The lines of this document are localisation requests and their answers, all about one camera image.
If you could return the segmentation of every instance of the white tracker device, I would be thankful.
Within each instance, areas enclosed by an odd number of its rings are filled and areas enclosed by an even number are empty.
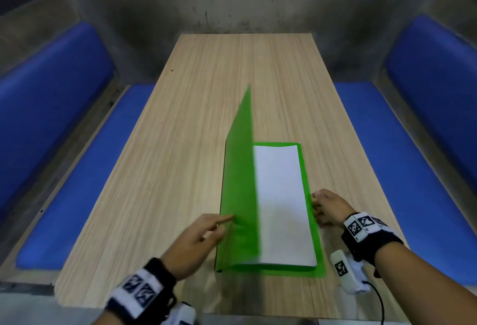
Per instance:
[[[362,270],[364,261],[356,262],[350,253],[344,253],[343,250],[333,252],[330,258],[344,292],[357,295],[371,291],[371,286],[362,283],[368,280]]]
[[[196,320],[196,311],[187,303],[174,306],[169,317],[163,322],[164,325],[192,325]]]

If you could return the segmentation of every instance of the wrist strap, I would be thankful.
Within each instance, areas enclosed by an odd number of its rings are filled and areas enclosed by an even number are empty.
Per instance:
[[[105,309],[126,325],[160,323],[176,304],[175,285],[174,276],[154,257],[111,293]]]
[[[381,247],[390,242],[403,244],[388,225],[366,212],[350,215],[344,222],[344,227],[341,238],[358,262],[365,260],[375,266],[374,257]]]

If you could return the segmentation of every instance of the right hand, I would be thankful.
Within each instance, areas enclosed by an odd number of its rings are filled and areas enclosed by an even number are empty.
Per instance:
[[[345,199],[327,189],[314,191],[312,199],[315,219],[319,225],[334,224],[343,227],[349,215],[356,212]]]

